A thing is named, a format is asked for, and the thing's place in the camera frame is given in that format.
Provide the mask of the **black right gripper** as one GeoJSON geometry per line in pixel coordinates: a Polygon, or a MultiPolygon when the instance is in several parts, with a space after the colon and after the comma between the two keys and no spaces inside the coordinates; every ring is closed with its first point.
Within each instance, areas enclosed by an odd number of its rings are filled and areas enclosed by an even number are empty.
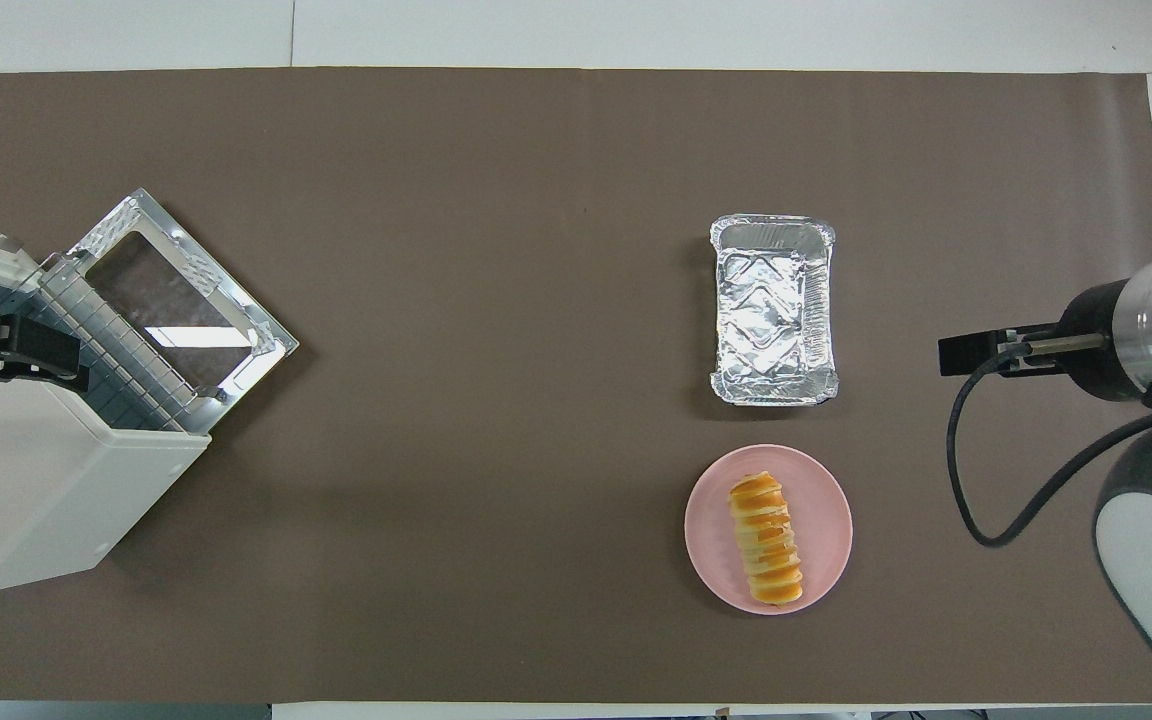
{"type": "MultiPolygon", "coordinates": [[[[1059,366],[1073,381],[1093,397],[1111,402],[1132,401],[1132,381],[1126,376],[1114,344],[1114,313],[1126,281],[1098,285],[1079,293],[1059,319],[1060,336],[1101,334],[1102,344],[1096,348],[1059,355],[1059,366]]],[[[940,376],[970,376],[984,361],[998,353],[1005,342],[1002,332],[973,332],[940,340],[940,376]]],[[[1047,357],[1025,354],[1006,354],[1002,377],[1058,376],[1059,366],[1047,357]]]]}

